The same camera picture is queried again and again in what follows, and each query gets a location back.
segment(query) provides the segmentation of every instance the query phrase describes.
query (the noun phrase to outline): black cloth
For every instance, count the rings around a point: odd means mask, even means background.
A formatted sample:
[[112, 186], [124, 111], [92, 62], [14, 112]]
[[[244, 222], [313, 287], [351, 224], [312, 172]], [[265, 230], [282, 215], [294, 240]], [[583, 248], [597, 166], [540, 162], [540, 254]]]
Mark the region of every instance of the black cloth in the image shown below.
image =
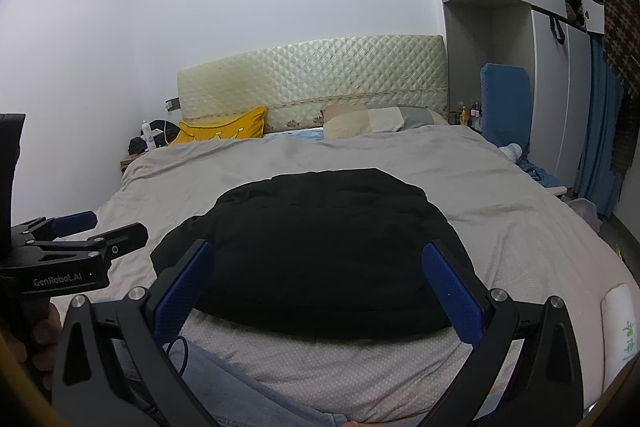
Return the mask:
[[249, 183], [187, 219], [151, 254], [156, 273], [196, 239], [216, 266], [196, 308], [263, 330], [390, 339], [450, 325], [422, 273], [441, 239], [473, 270], [460, 238], [421, 188], [377, 169], [307, 172]]

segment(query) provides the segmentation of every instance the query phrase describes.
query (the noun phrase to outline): power outlet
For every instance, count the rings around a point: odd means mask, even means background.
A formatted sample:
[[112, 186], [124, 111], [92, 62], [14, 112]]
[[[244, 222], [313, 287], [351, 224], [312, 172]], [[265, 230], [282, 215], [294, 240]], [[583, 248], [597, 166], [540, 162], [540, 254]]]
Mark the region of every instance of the power outlet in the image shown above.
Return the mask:
[[180, 109], [180, 98], [172, 98], [171, 100], [167, 100], [164, 102], [167, 111], [175, 111]]

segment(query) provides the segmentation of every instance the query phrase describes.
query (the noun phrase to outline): hand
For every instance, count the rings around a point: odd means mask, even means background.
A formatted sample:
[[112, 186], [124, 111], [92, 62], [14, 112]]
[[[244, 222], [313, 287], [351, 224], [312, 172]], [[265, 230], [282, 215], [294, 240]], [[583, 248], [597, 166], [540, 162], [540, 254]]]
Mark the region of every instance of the hand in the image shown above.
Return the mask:
[[[51, 379], [53, 366], [56, 362], [56, 349], [58, 340], [62, 331], [60, 323], [60, 314], [53, 303], [49, 303], [49, 317], [40, 321], [33, 328], [33, 338], [36, 343], [45, 347], [45, 349], [33, 355], [33, 365], [37, 370], [42, 371], [42, 384], [46, 389], [51, 390]], [[15, 359], [24, 363], [27, 360], [27, 348], [18, 339], [14, 337], [11, 331], [0, 331], [4, 341], [11, 349]]]

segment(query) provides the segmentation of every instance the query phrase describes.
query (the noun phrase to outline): upholstered headboard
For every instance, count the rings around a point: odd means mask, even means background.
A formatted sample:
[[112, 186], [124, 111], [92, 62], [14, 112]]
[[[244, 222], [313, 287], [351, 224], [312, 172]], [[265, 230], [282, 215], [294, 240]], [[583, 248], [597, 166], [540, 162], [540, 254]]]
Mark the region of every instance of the upholstered headboard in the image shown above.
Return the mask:
[[320, 125], [329, 103], [419, 105], [447, 118], [441, 35], [299, 42], [221, 58], [178, 73], [182, 117], [202, 123], [265, 105], [267, 129]]

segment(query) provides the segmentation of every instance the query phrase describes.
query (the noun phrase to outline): blue gripper pad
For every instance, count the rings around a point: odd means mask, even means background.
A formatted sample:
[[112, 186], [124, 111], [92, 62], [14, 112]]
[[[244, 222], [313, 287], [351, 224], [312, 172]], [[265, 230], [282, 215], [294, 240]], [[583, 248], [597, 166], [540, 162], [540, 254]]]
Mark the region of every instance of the blue gripper pad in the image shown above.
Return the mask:
[[422, 272], [460, 340], [478, 347], [484, 337], [482, 308], [433, 243], [422, 250]]
[[146, 321], [159, 345], [175, 339], [211, 278], [213, 247], [197, 240], [177, 265], [165, 269], [149, 288]]
[[71, 216], [55, 217], [51, 222], [51, 232], [56, 237], [66, 237], [85, 230], [91, 230], [98, 224], [98, 218], [93, 212], [80, 212]]

